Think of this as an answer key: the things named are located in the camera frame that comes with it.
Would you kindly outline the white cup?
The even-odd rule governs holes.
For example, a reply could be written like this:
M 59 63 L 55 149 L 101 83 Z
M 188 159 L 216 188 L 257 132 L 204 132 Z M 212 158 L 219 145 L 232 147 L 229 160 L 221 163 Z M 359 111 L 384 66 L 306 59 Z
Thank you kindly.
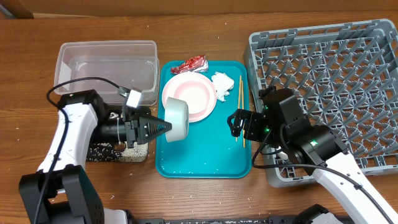
M 284 153 L 281 149 L 277 150 L 277 151 L 276 151 L 276 154 L 277 154 L 277 156 L 278 156 L 280 159 L 282 159 L 282 160 L 284 160 L 284 161 L 289 160 L 288 155 L 287 155 L 286 153 Z

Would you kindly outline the black tray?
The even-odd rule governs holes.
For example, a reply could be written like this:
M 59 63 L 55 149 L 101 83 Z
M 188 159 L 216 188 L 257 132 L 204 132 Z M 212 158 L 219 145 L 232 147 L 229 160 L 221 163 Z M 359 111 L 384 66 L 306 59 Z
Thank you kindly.
M 121 106 L 111 105 L 108 118 L 95 129 L 86 160 L 90 162 L 143 162 L 148 155 L 149 144 L 133 144 L 128 147 L 126 125 Z

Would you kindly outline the wooden chopstick right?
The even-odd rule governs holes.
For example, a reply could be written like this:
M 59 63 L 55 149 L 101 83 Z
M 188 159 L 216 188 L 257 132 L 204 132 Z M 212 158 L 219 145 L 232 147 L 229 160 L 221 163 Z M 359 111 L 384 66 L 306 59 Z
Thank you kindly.
M 243 80 L 241 79 L 240 81 L 241 84 L 241 109 L 244 110 L 244 85 L 243 85 Z M 242 129 L 242 140 L 243 140 L 243 148 L 246 148 L 246 140 L 244 138 L 245 130 L 244 128 Z

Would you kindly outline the pink plate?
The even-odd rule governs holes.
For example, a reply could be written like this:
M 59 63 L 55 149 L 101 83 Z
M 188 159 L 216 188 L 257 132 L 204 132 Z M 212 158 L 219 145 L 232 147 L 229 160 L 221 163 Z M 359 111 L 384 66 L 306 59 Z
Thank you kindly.
M 185 101 L 188 105 L 189 122 L 205 119 L 214 110 L 217 98 L 213 83 L 206 76 L 196 72 L 174 75 L 162 90 L 162 104 L 168 98 Z

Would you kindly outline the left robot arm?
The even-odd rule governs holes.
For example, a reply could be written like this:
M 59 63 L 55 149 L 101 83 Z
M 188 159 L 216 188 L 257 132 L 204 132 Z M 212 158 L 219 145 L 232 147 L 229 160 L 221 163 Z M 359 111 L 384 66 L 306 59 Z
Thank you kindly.
M 31 223 L 136 223 L 128 210 L 104 208 L 85 172 L 90 142 L 146 144 L 172 125 L 143 107 L 110 121 L 109 107 L 95 90 L 62 95 L 55 104 L 58 124 L 50 149 L 33 174 L 24 175 L 19 193 Z

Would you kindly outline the white napkin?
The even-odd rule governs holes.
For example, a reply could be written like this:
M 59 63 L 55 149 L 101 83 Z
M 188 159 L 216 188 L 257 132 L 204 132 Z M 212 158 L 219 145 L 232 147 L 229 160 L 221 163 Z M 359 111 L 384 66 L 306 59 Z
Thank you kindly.
M 212 84 L 216 90 L 216 97 L 221 102 L 225 102 L 225 97 L 229 95 L 229 91 L 234 88 L 234 80 L 225 73 L 215 72 L 211 76 Z

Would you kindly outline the grey dishwasher rack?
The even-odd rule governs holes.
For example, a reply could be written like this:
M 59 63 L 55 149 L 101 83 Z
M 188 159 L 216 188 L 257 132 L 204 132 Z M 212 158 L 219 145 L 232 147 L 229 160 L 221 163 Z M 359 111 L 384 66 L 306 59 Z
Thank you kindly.
M 365 175 L 397 172 L 397 29 L 387 19 L 255 32 L 244 51 L 259 92 L 290 88 L 312 124 L 335 131 Z

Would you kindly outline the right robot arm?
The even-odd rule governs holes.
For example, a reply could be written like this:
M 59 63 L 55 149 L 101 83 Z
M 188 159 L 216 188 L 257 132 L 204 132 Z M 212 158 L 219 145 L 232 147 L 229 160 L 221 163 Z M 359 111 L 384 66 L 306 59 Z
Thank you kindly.
M 361 172 L 347 145 L 325 125 L 311 125 L 293 91 L 261 90 L 260 113 L 237 109 L 227 119 L 234 137 L 271 146 L 303 168 L 345 209 L 355 223 L 397 223 L 397 212 Z

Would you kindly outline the red snack wrapper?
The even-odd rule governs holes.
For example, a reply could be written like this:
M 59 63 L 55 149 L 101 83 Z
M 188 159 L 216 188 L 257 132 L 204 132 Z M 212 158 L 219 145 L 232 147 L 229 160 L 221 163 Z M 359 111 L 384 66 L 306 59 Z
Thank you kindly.
M 179 74 L 184 72 L 207 72 L 209 68 L 208 61 L 205 55 L 197 55 L 186 60 L 177 67 L 170 69 L 172 74 Z

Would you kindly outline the teal serving tray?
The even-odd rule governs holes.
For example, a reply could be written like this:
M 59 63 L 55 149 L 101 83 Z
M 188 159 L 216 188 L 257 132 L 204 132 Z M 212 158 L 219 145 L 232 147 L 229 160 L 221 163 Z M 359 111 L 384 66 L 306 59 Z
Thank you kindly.
M 238 179 L 251 169 L 251 142 L 235 139 L 227 124 L 228 116 L 238 108 L 235 86 L 225 102 L 201 121 L 189 124 L 187 138 L 167 142 L 164 135 L 156 140 L 155 166 L 168 178 Z

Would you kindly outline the grey bowl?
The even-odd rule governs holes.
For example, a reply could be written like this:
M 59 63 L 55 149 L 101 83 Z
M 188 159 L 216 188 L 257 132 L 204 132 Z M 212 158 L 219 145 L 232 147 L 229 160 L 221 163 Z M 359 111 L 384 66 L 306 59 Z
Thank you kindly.
M 168 97 L 165 107 L 165 121 L 172 125 L 165 138 L 168 142 L 184 140 L 189 130 L 189 112 L 185 101 Z

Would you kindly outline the wooden chopstick left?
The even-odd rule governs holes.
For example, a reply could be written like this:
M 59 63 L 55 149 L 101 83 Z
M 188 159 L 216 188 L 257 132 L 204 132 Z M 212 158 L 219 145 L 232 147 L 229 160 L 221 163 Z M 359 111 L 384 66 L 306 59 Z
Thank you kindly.
M 242 92 L 242 76 L 239 76 L 239 88 L 238 88 L 238 109 L 241 107 L 241 92 Z

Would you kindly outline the clear plastic bin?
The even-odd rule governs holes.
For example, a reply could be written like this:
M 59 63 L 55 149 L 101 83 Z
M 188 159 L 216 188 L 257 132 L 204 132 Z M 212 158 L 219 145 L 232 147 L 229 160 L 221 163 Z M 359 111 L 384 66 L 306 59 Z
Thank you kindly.
M 160 65 L 153 40 L 67 42 L 60 47 L 54 84 L 84 77 L 102 77 L 139 90 L 139 104 L 152 106 L 159 95 Z

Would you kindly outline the wooden chopstick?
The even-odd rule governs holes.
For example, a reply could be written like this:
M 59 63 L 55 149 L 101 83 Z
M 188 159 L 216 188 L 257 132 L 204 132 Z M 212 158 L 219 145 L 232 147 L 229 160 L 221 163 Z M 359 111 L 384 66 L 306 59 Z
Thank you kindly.
M 238 109 L 241 107 L 241 92 L 242 92 L 242 76 L 239 76 L 239 88 L 238 88 Z
M 240 81 L 241 84 L 241 109 L 244 110 L 244 85 L 243 85 L 243 80 L 241 79 Z M 246 140 L 244 138 L 245 130 L 244 128 L 242 129 L 242 140 L 243 140 L 243 148 L 246 148 Z

